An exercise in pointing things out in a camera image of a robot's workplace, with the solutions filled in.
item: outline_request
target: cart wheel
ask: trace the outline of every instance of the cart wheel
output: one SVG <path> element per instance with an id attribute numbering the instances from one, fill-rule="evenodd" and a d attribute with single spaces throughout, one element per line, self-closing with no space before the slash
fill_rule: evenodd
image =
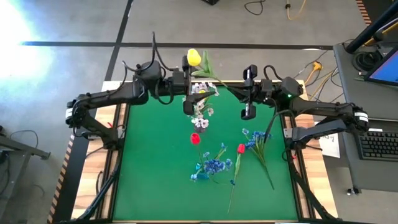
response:
<path id="1" fill-rule="evenodd" d="M 360 191 L 356 187 L 347 190 L 347 195 L 359 195 Z"/>

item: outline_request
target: paper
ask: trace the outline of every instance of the paper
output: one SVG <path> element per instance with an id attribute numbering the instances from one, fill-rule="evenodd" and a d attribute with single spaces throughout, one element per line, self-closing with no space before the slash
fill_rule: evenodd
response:
<path id="1" fill-rule="evenodd" d="M 338 146 L 338 134 L 330 134 L 327 136 L 322 136 L 319 139 L 319 144 L 322 148 L 322 154 L 324 156 L 331 156 L 335 158 L 340 158 L 340 148 Z"/>

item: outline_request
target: desk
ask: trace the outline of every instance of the desk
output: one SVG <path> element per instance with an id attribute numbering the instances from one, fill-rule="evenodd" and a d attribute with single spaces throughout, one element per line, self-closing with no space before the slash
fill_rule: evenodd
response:
<path id="1" fill-rule="evenodd" d="M 115 89 L 120 84 L 120 82 L 104 82 L 103 90 Z M 112 123 L 114 118 L 116 106 L 109 106 L 105 108 L 99 108 L 96 113 L 96 119 L 103 123 L 107 124 L 107 122 Z M 120 123 L 122 124 L 122 120 L 124 118 L 124 108 L 125 105 L 121 107 L 120 114 Z M 310 115 L 301 115 L 297 119 L 298 126 L 310 127 L 313 126 L 313 118 Z M 100 140 L 95 140 L 89 143 L 88 153 L 94 151 L 102 145 Z M 319 147 L 318 141 L 310 141 L 309 145 Z M 114 156 L 112 157 L 111 167 L 114 166 L 114 162 L 116 159 L 116 154 L 118 152 L 112 152 Z M 95 154 L 92 154 L 85 161 L 85 165 L 83 168 L 83 172 L 81 175 L 80 185 L 78 188 L 78 193 L 75 200 L 75 206 L 73 208 L 72 218 L 79 217 L 87 208 L 87 206 L 93 201 L 96 190 L 96 180 L 97 175 L 100 170 L 103 169 L 105 165 L 107 152 L 105 150 L 98 151 Z M 311 190 L 314 192 L 315 196 L 319 199 L 320 203 L 331 213 L 333 216 L 337 217 L 337 212 L 333 200 L 333 195 L 331 193 L 328 176 L 326 173 L 325 164 L 323 162 L 322 152 L 315 149 L 305 149 L 303 150 L 303 157 L 305 161 L 306 172 L 308 175 L 308 181 Z M 107 196 L 105 198 L 104 207 L 102 209 L 102 217 L 106 217 L 108 215 L 108 208 L 111 205 L 111 195 L 114 193 L 111 188 Z M 306 199 L 301 190 L 299 190 L 300 202 L 303 207 L 303 216 L 308 217 L 308 210 L 306 209 Z"/>
<path id="2" fill-rule="evenodd" d="M 371 128 L 380 128 L 373 126 L 373 119 L 398 120 L 396 113 L 398 91 L 377 83 L 355 80 L 358 78 L 358 71 L 351 63 L 353 55 L 347 53 L 342 44 L 333 46 L 333 50 L 346 102 L 352 102 L 364 108 L 369 115 Z M 398 192 L 398 180 L 390 175 L 392 170 L 398 170 L 398 162 L 361 160 L 354 136 L 348 133 L 342 135 L 353 186 L 358 189 Z"/>

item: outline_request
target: screen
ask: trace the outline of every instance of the screen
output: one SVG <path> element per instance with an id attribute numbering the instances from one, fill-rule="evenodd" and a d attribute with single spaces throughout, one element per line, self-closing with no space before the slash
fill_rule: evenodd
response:
<path id="1" fill-rule="evenodd" d="M 398 83 L 398 51 L 373 72 L 369 78 Z"/>

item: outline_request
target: red tulip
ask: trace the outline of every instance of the red tulip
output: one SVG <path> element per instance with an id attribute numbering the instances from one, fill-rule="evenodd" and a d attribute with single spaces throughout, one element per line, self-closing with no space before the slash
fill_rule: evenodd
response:
<path id="1" fill-rule="evenodd" d="M 197 133 L 191 134 L 191 142 L 192 144 L 199 144 L 200 143 L 200 136 Z"/>
<path id="2" fill-rule="evenodd" d="M 243 153 L 244 153 L 244 144 L 240 144 L 240 145 L 238 146 L 238 153 L 239 153 L 239 154 L 243 154 Z"/>

